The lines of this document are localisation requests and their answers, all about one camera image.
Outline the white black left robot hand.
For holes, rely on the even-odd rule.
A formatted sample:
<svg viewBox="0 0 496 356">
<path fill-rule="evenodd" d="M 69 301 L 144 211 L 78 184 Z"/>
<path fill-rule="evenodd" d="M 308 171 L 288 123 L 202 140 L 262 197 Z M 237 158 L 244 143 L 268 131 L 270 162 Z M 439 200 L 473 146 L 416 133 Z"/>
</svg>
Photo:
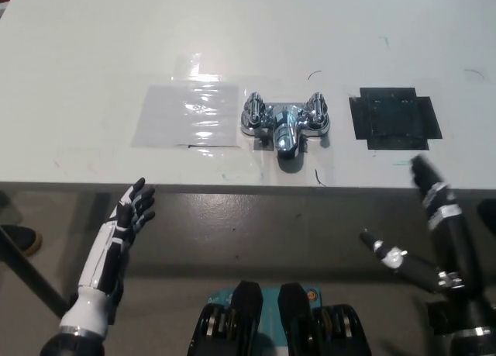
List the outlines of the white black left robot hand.
<svg viewBox="0 0 496 356">
<path fill-rule="evenodd" d="M 140 178 L 121 196 L 101 225 L 77 285 L 77 294 L 101 292 L 113 296 L 123 290 L 129 250 L 144 226 L 155 217 L 155 189 Z"/>
</svg>

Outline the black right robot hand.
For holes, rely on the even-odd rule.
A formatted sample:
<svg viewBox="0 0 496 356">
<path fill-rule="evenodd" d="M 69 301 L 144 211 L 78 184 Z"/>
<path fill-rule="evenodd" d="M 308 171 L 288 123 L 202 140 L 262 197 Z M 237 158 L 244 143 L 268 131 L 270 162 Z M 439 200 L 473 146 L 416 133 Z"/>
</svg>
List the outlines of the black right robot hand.
<svg viewBox="0 0 496 356">
<path fill-rule="evenodd" d="M 452 333 L 460 337 L 493 334 L 495 310 L 485 295 L 480 262 L 454 191 L 422 155 L 411 159 L 411 172 L 427 216 L 436 261 L 431 263 L 390 246 L 367 230 L 360 233 L 360 240 L 395 275 L 447 298 L 453 313 Z"/>
</svg>

